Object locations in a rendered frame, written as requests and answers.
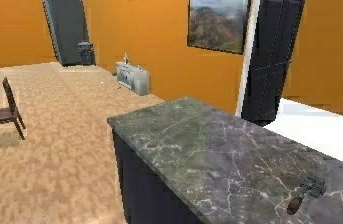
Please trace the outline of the dark marble kitchen counter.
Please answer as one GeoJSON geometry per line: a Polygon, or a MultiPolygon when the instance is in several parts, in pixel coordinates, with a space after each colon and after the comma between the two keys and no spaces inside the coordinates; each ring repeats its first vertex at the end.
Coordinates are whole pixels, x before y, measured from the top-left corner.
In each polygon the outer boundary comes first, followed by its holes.
{"type": "Polygon", "coordinates": [[[343,162],[192,97],[107,120],[127,224],[343,224],[343,162]],[[325,181],[286,211],[307,176],[325,181]]]}

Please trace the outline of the framed canyon landscape picture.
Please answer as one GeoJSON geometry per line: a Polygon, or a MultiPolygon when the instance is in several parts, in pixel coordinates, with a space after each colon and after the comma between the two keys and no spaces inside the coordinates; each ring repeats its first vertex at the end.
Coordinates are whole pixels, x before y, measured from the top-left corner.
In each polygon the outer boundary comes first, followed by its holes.
{"type": "Polygon", "coordinates": [[[187,45],[242,54],[251,0],[189,0],[187,45]]]}

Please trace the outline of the dark grey bin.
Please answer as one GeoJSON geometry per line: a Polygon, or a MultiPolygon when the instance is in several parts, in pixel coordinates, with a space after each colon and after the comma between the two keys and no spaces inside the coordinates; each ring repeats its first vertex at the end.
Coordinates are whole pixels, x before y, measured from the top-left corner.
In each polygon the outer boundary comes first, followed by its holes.
{"type": "Polygon", "coordinates": [[[78,44],[78,53],[80,57],[80,62],[83,66],[95,64],[95,56],[92,43],[80,42],[78,44]]]}

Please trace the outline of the dark brown wooden chair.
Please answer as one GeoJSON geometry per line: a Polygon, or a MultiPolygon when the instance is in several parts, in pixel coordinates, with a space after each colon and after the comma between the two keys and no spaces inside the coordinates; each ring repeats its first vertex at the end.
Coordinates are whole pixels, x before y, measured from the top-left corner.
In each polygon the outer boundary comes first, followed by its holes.
{"type": "Polygon", "coordinates": [[[14,99],[14,95],[12,92],[12,88],[7,78],[3,79],[2,85],[5,91],[5,95],[7,97],[8,107],[0,109],[0,125],[6,124],[6,123],[13,123],[20,135],[20,138],[24,140],[25,137],[22,130],[25,129],[26,126],[19,113],[16,101],[14,99]]]}

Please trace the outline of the grey brown-handled kitchen utensil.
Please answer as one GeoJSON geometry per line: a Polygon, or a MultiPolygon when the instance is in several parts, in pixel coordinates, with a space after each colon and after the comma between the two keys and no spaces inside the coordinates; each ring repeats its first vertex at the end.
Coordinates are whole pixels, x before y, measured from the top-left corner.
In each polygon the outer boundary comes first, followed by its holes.
{"type": "Polygon", "coordinates": [[[287,206],[287,213],[294,215],[300,208],[306,195],[319,198],[326,192],[325,181],[316,176],[307,176],[300,183],[298,195],[293,197],[287,206]]]}

